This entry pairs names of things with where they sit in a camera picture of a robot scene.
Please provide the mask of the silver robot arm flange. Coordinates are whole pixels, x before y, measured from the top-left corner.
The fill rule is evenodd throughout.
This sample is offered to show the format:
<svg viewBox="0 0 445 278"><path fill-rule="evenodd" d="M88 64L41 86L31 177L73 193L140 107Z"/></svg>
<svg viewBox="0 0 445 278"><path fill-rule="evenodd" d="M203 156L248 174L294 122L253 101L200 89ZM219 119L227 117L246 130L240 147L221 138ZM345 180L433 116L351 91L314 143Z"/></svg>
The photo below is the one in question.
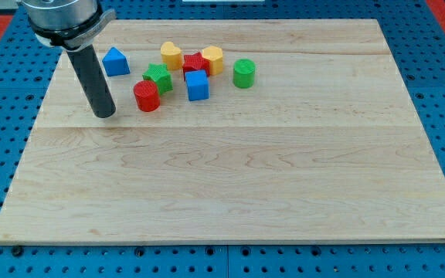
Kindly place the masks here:
<svg viewBox="0 0 445 278"><path fill-rule="evenodd" d="M93 44L109 22L117 18L99 0L18 0L40 43L77 52Z"/></svg>

